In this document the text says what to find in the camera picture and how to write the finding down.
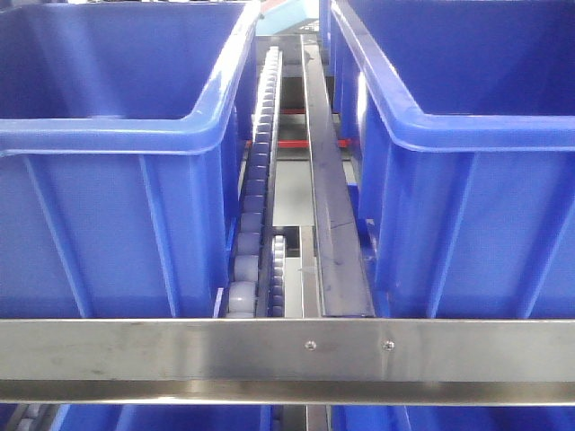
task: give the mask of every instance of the blue plastic bin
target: blue plastic bin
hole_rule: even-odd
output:
[[[68,405],[50,431],[270,431],[270,423],[269,406]]]
[[[0,317],[211,316],[255,4],[0,13]]]
[[[333,431],[571,431],[565,407],[334,407]]]
[[[332,2],[392,317],[575,317],[575,3]]]

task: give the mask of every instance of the metal frame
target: metal frame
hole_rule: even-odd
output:
[[[303,42],[305,79],[318,79],[317,45]],[[306,88],[317,92],[307,104],[323,304],[310,271],[301,320],[0,320],[0,401],[575,405],[573,320],[316,317],[320,305],[371,310],[340,175],[325,177],[335,144],[324,88]],[[328,197],[342,199],[341,225]],[[303,267],[314,265],[311,232],[300,230]],[[310,406],[322,429],[325,407]]]

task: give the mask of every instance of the conveyor frame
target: conveyor frame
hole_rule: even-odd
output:
[[[373,305],[345,179],[333,175],[339,149],[309,38],[321,289],[305,286],[304,319],[2,320],[1,401],[575,405],[574,320],[359,318]],[[312,232],[300,230],[307,262]],[[331,317],[316,316],[318,306]]]

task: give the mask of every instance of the stainless steel rail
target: stainless steel rail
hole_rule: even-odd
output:
[[[575,404],[574,329],[575,321],[5,320],[0,400]]]
[[[323,315],[373,316],[320,50],[313,35],[301,44]]]

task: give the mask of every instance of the metal bar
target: metal bar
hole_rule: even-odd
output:
[[[2,402],[575,406],[573,383],[13,381]]]
[[[373,316],[320,50],[315,36],[301,38],[323,314]]]
[[[321,317],[320,297],[315,265],[314,228],[300,226],[299,250],[302,279],[302,314],[305,318]]]
[[[329,431],[326,406],[305,406],[305,430]]]
[[[302,314],[304,318],[321,317],[319,290],[317,286],[314,228],[299,228],[299,250],[302,268]],[[327,406],[308,404],[305,406],[305,430],[329,431]]]
[[[4,388],[14,380],[575,383],[575,321],[1,320],[0,345],[10,346],[0,358]]]
[[[281,100],[281,71],[282,71],[283,54],[278,54],[278,75],[276,77],[275,100],[273,107],[273,122],[271,126],[271,145],[270,145],[270,170],[268,173],[268,185],[266,193],[266,210],[263,225],[263,253],[261,254],[260,274],[258,280],[259,292],[258,303],[256,305],[257,317],[265,317],[269,311],[270,296],[270,268],[273,264],[271,253],[271,243],[273,240],[273,205],[276,190],[276,170],[278,158],[278,124],[279,124],[279,103]]]

